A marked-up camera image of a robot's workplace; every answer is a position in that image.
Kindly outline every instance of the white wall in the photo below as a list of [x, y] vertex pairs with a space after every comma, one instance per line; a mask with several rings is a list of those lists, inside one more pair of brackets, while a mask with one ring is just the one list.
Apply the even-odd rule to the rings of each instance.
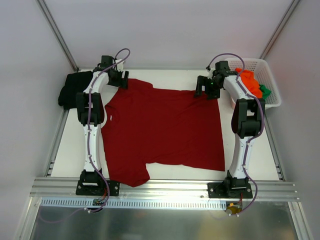
[[12, 239], [46, 166], [70, 68], [35, 0], [0, 3], [0, 239]]
[[315, 239], [320, 236], [319, 12], [319, 0], [303, 0], [267, 58], [282, 97], [282, 106], [267, 112], [268, 118]]
[[47, 0], [79, 67], [130, 48], [127, 68], [204, 69], [259, 58], [291, 0]]

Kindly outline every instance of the red t-shirt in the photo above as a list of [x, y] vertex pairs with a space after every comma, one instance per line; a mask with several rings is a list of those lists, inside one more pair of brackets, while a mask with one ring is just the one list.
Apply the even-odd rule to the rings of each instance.
[[150, 163], [225, 170], [216, 99], [128, 81], [128, 89], [119, 88], [105, 106], [108, 119], [101, 133], [111, 180], [144, 184]]

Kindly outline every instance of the white basket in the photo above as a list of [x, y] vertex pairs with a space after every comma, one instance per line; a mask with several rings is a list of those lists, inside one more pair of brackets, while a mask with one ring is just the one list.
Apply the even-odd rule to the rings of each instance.
[[[243, 67], [239, 58], [227, 58], [226, 61], [228, 61], [229, 67], [232, 71], [234, 71], [236, 68], [242, 69]], [[245, 69], [254, 73], [254, 78], [259, 82], [259, 84], [263, 84], [267, 89], [271, 90], [271, 94], [265, 100], [265, 109], [280, 106], [280, 94], [268, 63], [265, 60], [257, 58], [243, 58], [243, 61], [245, 64]], [[232, 102], [232, 107], [234, 108], [235, 102], [233, 100]]]

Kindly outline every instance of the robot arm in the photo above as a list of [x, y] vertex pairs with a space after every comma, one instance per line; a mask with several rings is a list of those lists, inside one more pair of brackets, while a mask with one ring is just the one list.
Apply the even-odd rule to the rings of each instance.
[[[236, 100], [231, 128], [235, 134], [235, 146], [233, 159], [227, 176], [221, 183], [208, 183], [210, 198], [252, 198], [251, 185], [246, 172], [249, 168], [249, 159], [255, 139], [258, 136], [262, 118], [259, 106], [256, 100], [247, 93], [250, 91], [242, 83], [241, 78], [237, 80], [238, 73], [231, 71], [227, 61], [219, 61], [215, 64], [215, 70], [207, 68], [208, 77], [198, 76], [197, 86], [194, 97], [202, 94], [202, 86], [207, 99], [218, 99], [220, 97], [220, 89], [229, 92], [232, 99]], [[264, 99], [259, 99], [262, 112], [265, 111]]]
[[[106, 188], [106, 183], [101, 177], [102, 166], [99, 152], [101, 124], [104, 122], [105, 116], [107, 116], [101, 92], [105, 85], [128, 88], [129, 72], [126, 71], [124, 78], [122, 78], [123, 62], [120, 61], [122, 59], [102, 56], [101, 63], [93, 70], [93, 77], [89, 86], [76, 95], [77, 116], [79, 122], [83, 125], [85, 142], [85, 162], [77, 184], [76, 195], [102, 196]], [[117, 69], [110, 68], [114, 63], [117, 63]], [[91, 94], [91, 106], [89, 106], [89, 93]], [[88, 127], [89, 108], [91, 110], [90, 127]]]

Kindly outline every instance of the purple cable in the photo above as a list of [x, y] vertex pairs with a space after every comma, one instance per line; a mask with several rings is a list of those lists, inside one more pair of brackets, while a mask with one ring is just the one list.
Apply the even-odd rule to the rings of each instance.
[[[238, 56], [238, 55], [236, 55], [236, 54], [234, 54], [234, 53], [229, 53], [229, 52], [228, 52], [228, 53], [221, 53], [221, 54], [215, 56], [215, 57], [211, 60], [211, 62], [209, 63], [208, 67], [210, 67], [210, 65], [212, 64], [212, 62], [213, 62], [217, 57], [220, 57], [220, 56], [223, 56], [223, 55], [232, 55], [232, 56], [235, 56], [235, 57], [237, 57], [238, 59], [241, 60], [241, 62], [242, 62], [242, 70], [237, 74], [237, 76], [236, 76], [236, 78], [235, 78], [235, 81], [236, 81], [236, 83], [239, 85], [239, 87], [243, 90], [243, 92], [245, 92], [245, 94], [246, 94], [248, 97], [253, 98], [253, 99], [256, 101], [256, 103], [258, 104], [258, 108], [259, 108], [260, 115], [261, 115], [261, 127], [260, 127], [260, 131], [259, 131], [258, 135], [250, 138], [250, 139], [247, 141], [247, 143], [249, 144], [253, 139], [256, 139], [257, 137], [261, 136], [261, 134], [262, 134], [263, 131], [264, 131], [264, 128], [265, 128], [264, 112], [263, 112], [263, 110], [262, 110], [262, 106], [261, 106], [261, 103], [260, 103], [260, 101], [258, 100], [258, 98], [257, 98], [256, 96], [254, 96], [254, 95], [249, 94], [248, 91], [246, 90], [246, 88], [242, 85], [242, 83], [241, 83], [240, 81], [238, 81], [238, 78], [240, 77], [241, 73], [245, 70], [245, 62], [244, 62], [244, 60], [243, 60], [240, 56]], [[248, 145], [248, 144], [245, 146], [244, 156], [243, 156], [244, 159], [243, 159], [243, 165], [242, 165], [242, 167], [243, 167], [243, 172], [244, 172], [244, 174], [246, 175], [246, 177], [254, 184], [254, 186], [255, 186], [255, 193], [254, 193], [254, 196], [253, 196], [252, 201], [248, 204], [248, 206], [246, 206], [244, 209], [242, 209], [242, 211], [241, 211], [240, 213], [242, 213], [242, 212], [244, 212], [246, 209], [248, 209], [248, 208], [255, 202], [255, 200], [256, 200], [256, 198], [257, 198], [257, 195], [258, 195], [258, 185], [257, 185], [257, 183], [249, 176], [249, 174], [247, 173], [246, 167], [245, 167], [245, 166], [246, 166], [246, 161], [247, 161], [248, 150], [249, 150], [249, 145]], [[238, 215], [239, 215], [239, 213], [237, 213], [237, 214], [232, 214], [232, 215], [230, 215], [230, 216], [238, 216]]]
[[39, 208], [39, 212], [38, 212], [38, 218], [39, 218], [42, 222], [44, 222], [44, 223], [46, 223], [46, 224], [58, 224], [58, 223], [62, 223], [63, 221], [67, 220], [67, 219], [70, 218], [72, 215], [76, 214], [77, 212], [79, 212], [79, 211], [81, 211], [81, 210], [84, 211], [83, 208], [78, 208], [77, 210], [75, 210], [74, 212], [72, 212], [69, 216], [65, 217], [64, 219], [57, 220], [57, 221], [48, 221], [48, 220], [45, 220], [45, 219], [42, 218], [42, 216], [41, 216], [41, 207], [40, 207], [40, 208]]
[[[92, 92], [92, 88], [95, 84], [95, 82], [97, 81], [97, 79], [101, 76], [102, 73], [105, 73], [107, 72], [109, 69], [113, 68], [114, 66], [124, 62], [129, 56], [130, 56], [130, 49], [128, 48], [123, 48], [121, 49], [120, 51], [118, 51], [118, 53], [115, 55], [115, 57], [117, 57], [122, 51], [124, 50], [127, 50], [128, 51], [128, 54], [125, 58], [123, 58], [122, 60], [120, 60], [119, 62], [116, 62], [114, 63], [113, 65], [107, 67], [106, 69], [104, 69], [103, 71], [101, 71], [96, 77], [95, 79], [93, 80], [91, 86], [90, 86], [90, 90], [89, 90], [89, 109], [88, 109], [88, 121], [87, 121], [87, 125], [88, 125], [88, 137], [87, 137], [87, 152], [88, 152], [88, 155], [89, 155], [89, 161], [92, 165], [92, 167], [94, 168], [94, 170], [100, 175], [100, 177], [103, 179], [105, 185], [106, 185], [106, 188], [107, 188], [107, 196], [105, 198], [105, 201], [104, 203], [98, 208], [98, 209], [95, 209], [95, 210], [89, 210], [91, 213], [96, 213], [96, 212], [99, 212], [106, 204], [107, 204], [107, 201], [109, 199], [109, 196], [110, 196], [110, 188], [109, 188], [109, 185], [108, 185], [108, 182], [107, 180], [105, 179], [105, 177], [102, 175], [102, 173], [96, 168], [96, 166], [94, 165], [93, 161], [92, 161], [92, 158], [91, 158], [91, 154], [90, 154], [90, 131], [91, 131], [91, 128], [90, 128], [90, 119], [91, 119], [91, 104], [92, 104], [92, 96], [91, 96], [91, 92]], [[57, 220], [57, 221], [48, 221], [48, 220], [45, 220], [42, 218], [41, 216], [41, 208], [39, 210], [39, 213], [38, 213], [38, 218], [43, 221], [44, 223], [46, 224], [57, 224], [57, 223], [62, 223], [63, 221], [67, 220], [68, 218], [70, 218], [71, 216], [73, 216], [74, 214], [76, 214], [77, 212], [83, 210], [83, 208], [78, 208], [77, 210], [75, 210], [74, 212], [72, 212], [69, 216], [65, 217], [64, 219], [61, 219], [61, 220]]]

